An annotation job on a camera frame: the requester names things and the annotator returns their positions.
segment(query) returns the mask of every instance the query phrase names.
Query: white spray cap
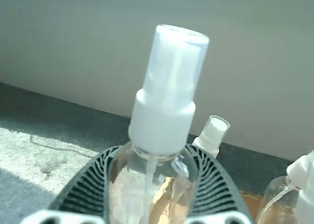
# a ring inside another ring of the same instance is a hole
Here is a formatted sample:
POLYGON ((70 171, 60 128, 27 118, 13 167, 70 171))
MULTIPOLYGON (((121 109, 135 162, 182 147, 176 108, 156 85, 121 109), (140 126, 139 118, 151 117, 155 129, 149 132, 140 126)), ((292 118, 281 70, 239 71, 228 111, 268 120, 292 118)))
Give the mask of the white spray cap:
POLYGON ((304 189, 299 192, 299 197, 294 210, 299 224, 314 223, 314 163, 310 163, 307 173, 307 182, 304 189))
POLYGON ((213 157, 216 157, 219 152, 219 146, 229 128, 230 123, 225 119, 211 115, 199 137, 193 141, 193 145, 199 146, 213 157))
POLYGON ((135 148, 159 156, 180 152, 195 111, 195 88, 209 38, 170 25, 156 28, 142 89, 136 94, 129 137, 135 148))
POLYGON ((310 164, 314 162, 314 150, 303 155, 287 167, 287 176, 291 185, 303 189, 306 186, 310 164))

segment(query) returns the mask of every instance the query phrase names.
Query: transparent cap cover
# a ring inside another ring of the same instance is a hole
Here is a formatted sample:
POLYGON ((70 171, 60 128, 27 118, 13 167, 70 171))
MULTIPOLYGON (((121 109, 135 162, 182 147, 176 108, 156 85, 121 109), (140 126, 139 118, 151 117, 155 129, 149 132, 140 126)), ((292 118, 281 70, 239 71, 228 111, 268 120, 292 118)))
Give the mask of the transparent cap cover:
POLYGON ((170 25, 156 27, 143 85, 146 99, 155 106, 183 109, 193 101, 209 38, 170 25))

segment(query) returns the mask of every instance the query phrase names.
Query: bottle neck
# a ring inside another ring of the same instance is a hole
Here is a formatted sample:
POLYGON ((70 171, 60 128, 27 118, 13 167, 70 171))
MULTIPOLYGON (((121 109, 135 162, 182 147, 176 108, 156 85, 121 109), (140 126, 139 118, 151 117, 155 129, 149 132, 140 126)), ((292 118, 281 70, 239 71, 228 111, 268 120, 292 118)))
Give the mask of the bottle neck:
POLYGON ((286 184, 287 184, 290 188, 294 189, 295 191, 298 191, 298 192, 299 192, 299 191, 301 190, 300 188, 298 188, 298 187, 296 187, 296 186, 293 185, 292 181, 290 180, 290 178, 289 178, 288 176, 286 176, 286 184))
POLYGON ((179 153, 175 153, 172 155, 164 155, 164 156, 160 156, 160 155, 155 155, 155 154, 151 154, 137 146, 135 146, 132 142, 131 142, 131 146, 134 150, 134 152, 141 158, 145 159, 145 160, 156 160, 158 162, 165 162, 165 161, 170 161, 175 159, 180 153, 181 151, 184 149, 182 149, 179 153))

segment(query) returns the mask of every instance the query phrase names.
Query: spray bottle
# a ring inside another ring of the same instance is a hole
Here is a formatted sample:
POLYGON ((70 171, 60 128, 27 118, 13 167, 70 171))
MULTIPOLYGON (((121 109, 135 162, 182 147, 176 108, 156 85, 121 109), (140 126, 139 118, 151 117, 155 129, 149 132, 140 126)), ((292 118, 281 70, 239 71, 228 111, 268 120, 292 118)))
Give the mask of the spray bottle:
POLYGON ((219 153, 219 146, 229 129, 229 122, 222 117, 211 115, 192 145, 200 147, 216 158, 219 153))
POLYGON ((294 209, 299 192, 306 187, 312 162, 314 162, 314 150, 289 165, 286 176, 277 177, 270 182, 261 202, 256 224, 297 223, 294 209))
POLYGON ((135 98, 130 142, 109 168, 111 224, 183 223, 186 219, 197 168, 185 145, 208 44, 208 37, 201 33, 157 26, 145 81, 135 98), (173 184, 173 189, 170 202, 158 206, 167 216, 161 220, 151 211, 165 183, 173 184))

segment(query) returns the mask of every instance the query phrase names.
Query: white wall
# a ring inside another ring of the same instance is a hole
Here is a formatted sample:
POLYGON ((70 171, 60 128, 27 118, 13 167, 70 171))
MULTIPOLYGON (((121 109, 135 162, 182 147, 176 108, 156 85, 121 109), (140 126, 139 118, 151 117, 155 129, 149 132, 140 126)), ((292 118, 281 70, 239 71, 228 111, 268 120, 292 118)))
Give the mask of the white wall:
POLYGON ((294 159, 314 148, 314 0, 0 0, 0 82, 130 116, 157 24, 211 47, 191 132, 294 159))

